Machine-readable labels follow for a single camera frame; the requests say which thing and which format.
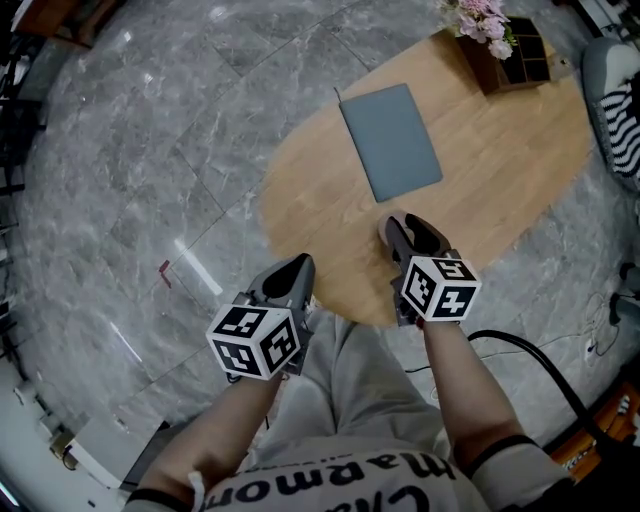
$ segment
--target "black letter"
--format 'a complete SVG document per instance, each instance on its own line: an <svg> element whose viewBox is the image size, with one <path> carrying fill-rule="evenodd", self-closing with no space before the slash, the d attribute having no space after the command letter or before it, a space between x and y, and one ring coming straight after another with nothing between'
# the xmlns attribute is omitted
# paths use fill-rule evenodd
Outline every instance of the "black letter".
<svg viewBox="0 0 640 512"><path fill-rule="evenodd" d="M209 510L210 508L216 508L216 507L226 507L227 505L229 505L229 503L231 503L232 494L233 494L233 489L229 487L228 489L225 489L224 492L222 493L222 497L220 498L220 501L216 502L215 495L211 496L209 501L207 501L207 504L205 505L204 510Z"/></svg>
<svg viewBox="0 0 640 512"><path fill-rule="evenodd" d="M255 496L249 496L249 490L252 487L256 488L256 492L254 493ZM260 501L264 499L267 494L269 494L270 488L271 486L269 485L269 482L265 482L264 480L257 480L238 489L238 492L236 493L236 499L238 501L241 501L242 503L253 503L254 501Z"/></svg>
<svg viewBox="0 0 640 512"><path fill-rule="evenodd" d="M312 469L309 472L309 480L307 480L307 476L302 471L297 471L293 474L293 482L293 485L289 485L285 475L276 477L276 485L280 494L291 496L298 491L306 491L312 487L322 485L322 473L320 473L319 469Z"/></svg>
<svg viewBox="0 0 640 512"><path fill-rule="evenodd" d="M382 510L382 493L377 492L373 497L373 506L363 498L356 500L356 512L380 512Z"/></svg>
<svg viewBox="0 0 640 512"><path fill-rule="evenodd" d="M405 496L411 496L414 500L416 500L416 510L418 510L419 512L429 512L429 498L427 497L425 492L420 489L420 487L415 487L413 485L403 487L398 492L393 494L389 498L389 503L394 505Z"/></svg>
<svg viewBox="0 0 640 512"><path fill-rule="evenodd" d="M348 503L341 503L336 508L327 509L327 512L350 512L350 511L351 511L351 505L349 505Z"/></svg>
<svg viewBox="0 0 640 512"><path fill-rule="evenodd" d="M378 466L380 469L391 469L398 467L398 464L391 464L394 460L396 460L395 455L387 454L367 459L367 462L374 466Z"/></svg>
<svg viewBox="0 0 640 512"><path fill-rule="evenodd" d="M438 462L440 462L443 467L438 466L438 463L428 455L421 453L420 456L422 457L422 460L427 466L425 469L420 465L420 463L413 456L413 454L401 453L400 456L409 463L409 467L411 468L411 471L413 471L413 473L419 478L426 478L431 475L442 476L446 473L451 480L456 479L456 475L454 475L453 470L451 469L451 466L449 466L449 464L447 464L445 461L441 459L438 459Z"/></svg>
<svg viewBox="0 0 640 512"><path fill-rule="evenodd" d="M364 473L356 462L349 462L344 466L327 466L327 469L333 470L329 475L329 481L333 485L347 485L364 478Z"/></svg>

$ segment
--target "gray marble floor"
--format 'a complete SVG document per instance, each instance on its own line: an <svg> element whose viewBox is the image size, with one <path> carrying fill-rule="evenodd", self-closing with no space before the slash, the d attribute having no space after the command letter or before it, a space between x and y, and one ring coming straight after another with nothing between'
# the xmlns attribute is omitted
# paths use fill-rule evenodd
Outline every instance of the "gray marble floor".
<svg viewBox="0 0 640 512"><path fill-rule="evenodd" d="M506 3L578 65L591 37L573 11ZM71 52L48 95L27 190L15 197L8 278L25 369L70 427L96 414L130 426L177 422L226 386L204 332L273 261L257 208L271 154L334 101L334 86L437 31L434 4L129 0L94 50ZM632 201L594 147L564 197L483 273L465 329L552 342L544 350L593 400L637 351L622 328L604 357L583 357L593 316L631 257ZM165 260L170 288L158 273ZM426 362L413 330L376 334L406 368ZM596 335L604 346L614 334ZM533 436L548 440L571 421L527 356L487 340L476 347ZM437 404L430 371L412 378Z"/></svg>

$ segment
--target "white wall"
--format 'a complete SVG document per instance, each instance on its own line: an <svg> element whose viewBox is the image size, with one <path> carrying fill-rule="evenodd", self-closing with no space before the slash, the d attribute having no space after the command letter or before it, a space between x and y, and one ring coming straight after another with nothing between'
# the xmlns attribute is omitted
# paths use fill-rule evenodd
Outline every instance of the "white wall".
<svg viewBox="0 0 640 512"><path fill-rule="evenodd" d="M0 360L0 472L34 512L119 512L122 498L81 467L68 471L37 433L37 418L13 394L15 368Z"/></svg>

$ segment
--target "striped cushion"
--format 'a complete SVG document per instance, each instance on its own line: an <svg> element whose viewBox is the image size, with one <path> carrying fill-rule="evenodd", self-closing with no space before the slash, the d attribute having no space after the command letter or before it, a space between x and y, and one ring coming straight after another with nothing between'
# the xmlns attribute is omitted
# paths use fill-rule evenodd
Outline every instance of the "striped cushion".
<svg viewBox="0 0 640 512"><path fill-rule="evenodd" d="M627 178L635 176L640 170L640 123L633 109L631 82L607 94L600 105L613 149L613 171Z"/></svg>

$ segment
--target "pink flower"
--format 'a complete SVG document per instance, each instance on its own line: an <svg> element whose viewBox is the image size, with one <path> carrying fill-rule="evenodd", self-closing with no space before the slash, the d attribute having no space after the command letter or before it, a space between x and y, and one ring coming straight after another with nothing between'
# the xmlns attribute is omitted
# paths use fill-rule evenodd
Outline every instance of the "pink flower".
<svg viewBox="0 0 640 512"><path fill-rule="evenodd" d="M486 43L487 36L478 28L476 20L471 16L458 13L458 25L460 26L460 33L465 36L469 36L471 39L475 39L479 43Z"/></svg>
<svg viewBox="0 0 640 512"><path fill-rule="evenodd" d="M478 28L482 30L489 39L502 39L504 37L504 25L502 19L497 16L490 16L478 23Z"/></svg>
<svg viewBox="0 0 640 512"><path fill-rule="evenodd" d="M502 14L502 0L489 0L489 9L487 9L487 13L497 16L498 18L502 18L502 21L509 21L509 19Z"/></svg>
<svg viewBox="0 0 640 512"><path fill-rule="evenodd" d="M511 57L513 49L511 45L502 39L494 39L489 44L489 51L496 59L505 60Z"/></svg>
<svg viewBox="0 0 640 512"><path fill-rule="evenodd" d="M460 7L473 14L486 13L491 7L491 0L459 0Z"/></svg>

